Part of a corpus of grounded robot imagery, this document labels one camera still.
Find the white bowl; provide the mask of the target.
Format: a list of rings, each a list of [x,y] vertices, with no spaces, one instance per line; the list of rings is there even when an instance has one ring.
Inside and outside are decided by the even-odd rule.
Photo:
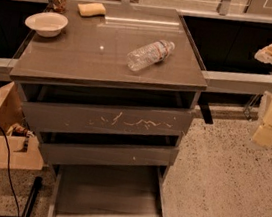
[[[41,37],[56,37],[68,24],[68,19],[56,12],[37,13],[25,19],[25,25]]]

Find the grey drawer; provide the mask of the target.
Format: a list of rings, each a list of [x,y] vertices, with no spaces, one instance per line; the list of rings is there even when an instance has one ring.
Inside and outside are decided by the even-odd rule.
[[[188,91],[44,84],[22,90],[30,128],[48,133],[178,136],[188,130],[194,108]]]
[[[177,135],[127,135],[41,132],[46,163],[60,165],[173,165]]]
[[[64,165],[47,217],[165,217],[162,179],[154,166]]]

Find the grey drawer cabinet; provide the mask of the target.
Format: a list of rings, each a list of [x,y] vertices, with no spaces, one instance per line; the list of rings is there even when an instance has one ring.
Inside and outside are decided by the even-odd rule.
[[[82,18],[68,4],[65,30],[53,38],[34,36],[10,77],[25,101],[24,84],[137,90],[187,91],[194,107],[206,87],[184,19],[172,9],[109,4],[102,17]],[[163,62],[132,72],[127,54],[156,41],[174,42]]]

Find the cardboard box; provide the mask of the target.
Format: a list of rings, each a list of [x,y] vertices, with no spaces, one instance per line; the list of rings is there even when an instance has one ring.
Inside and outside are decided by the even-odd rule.
[[[0,168],[40,170],[44,160],[39,142],[26,128],[21,100],[14,82],[0,88]]]

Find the grey middle drawer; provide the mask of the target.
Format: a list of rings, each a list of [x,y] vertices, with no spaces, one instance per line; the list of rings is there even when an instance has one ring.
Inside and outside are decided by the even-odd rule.
[[[177,135],[127,135],[41,132],[46,163],[60,165],[173,165]]]

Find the yellow sponge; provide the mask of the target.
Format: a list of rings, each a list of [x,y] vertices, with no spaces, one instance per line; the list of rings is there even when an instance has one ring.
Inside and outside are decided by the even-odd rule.
[[[89,4],[78,4],[78,10],[80,16],[97,16],[97,15],[105,15],[106,10],[105,6],[100,3],[89,3]]]

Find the grey top drawer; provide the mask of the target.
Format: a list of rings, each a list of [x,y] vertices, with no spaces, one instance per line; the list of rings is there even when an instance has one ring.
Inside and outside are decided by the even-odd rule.
[[[44,84],[22,90],[30,128],[48,133],[178,136],[188,130],[194,108],[188,91]]]

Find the black stand post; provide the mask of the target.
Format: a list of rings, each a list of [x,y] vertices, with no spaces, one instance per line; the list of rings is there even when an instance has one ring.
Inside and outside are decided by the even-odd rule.
[[[27,199],[24,211],[22,212],[22,217],[30,217],[33,211],[33,206],[35,205],[35,200],[37,199],[38,192],[41,190],[41,185],[42,178],[37,176],[34,179],[34,184],[32,184],[29,198]]]

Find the clear plastic water bottle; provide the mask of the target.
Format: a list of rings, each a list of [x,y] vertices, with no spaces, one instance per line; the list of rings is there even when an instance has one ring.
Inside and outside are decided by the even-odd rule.
[[[132,72],[143,70],[150,65],[163,62],[174,49],[174,42],[167,40],[147,44],[127,54],[127,66]]]

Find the grey bottom drawer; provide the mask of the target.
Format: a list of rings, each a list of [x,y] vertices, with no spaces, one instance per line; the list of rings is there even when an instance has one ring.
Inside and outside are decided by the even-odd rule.
[[[154,166],[64,165],[47,217],[165,217],[162,179]]]

